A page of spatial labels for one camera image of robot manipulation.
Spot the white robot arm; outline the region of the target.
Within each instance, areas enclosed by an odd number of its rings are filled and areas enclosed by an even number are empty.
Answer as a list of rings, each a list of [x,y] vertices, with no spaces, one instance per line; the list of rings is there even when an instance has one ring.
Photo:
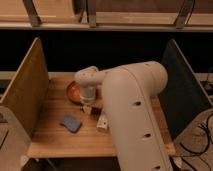
[[[74,80],[86,105],[95,102],[96,86],[101,86],[121,171],[173,171],[151,105],[168,81],[162,64],[140,62],[102,71],[90,66],[78,71]]]

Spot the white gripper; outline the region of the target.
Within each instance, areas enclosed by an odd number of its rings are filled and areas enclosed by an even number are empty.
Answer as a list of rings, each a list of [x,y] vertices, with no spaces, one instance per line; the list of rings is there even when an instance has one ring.
[[[96,88],[94,86],[80,87],[80,101],[82,102],[83,112],[91,114],[92,107],[86,105],[92,105],[96,99]]]

